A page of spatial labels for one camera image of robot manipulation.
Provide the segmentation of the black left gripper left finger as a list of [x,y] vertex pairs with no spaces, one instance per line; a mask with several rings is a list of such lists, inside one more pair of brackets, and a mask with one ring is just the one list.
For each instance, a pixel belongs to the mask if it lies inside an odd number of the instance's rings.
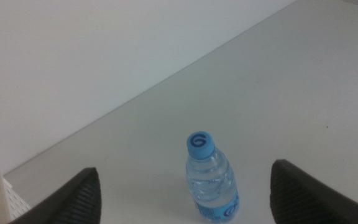
[[10,224],[99,224],[101,184],[94,167],[83,169]]

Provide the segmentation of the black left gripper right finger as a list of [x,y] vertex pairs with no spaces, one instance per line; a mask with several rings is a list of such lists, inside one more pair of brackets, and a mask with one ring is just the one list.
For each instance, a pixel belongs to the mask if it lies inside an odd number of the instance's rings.
[[358,203],[285,159],[270,176],[270,209],[275,223],[358,224]]

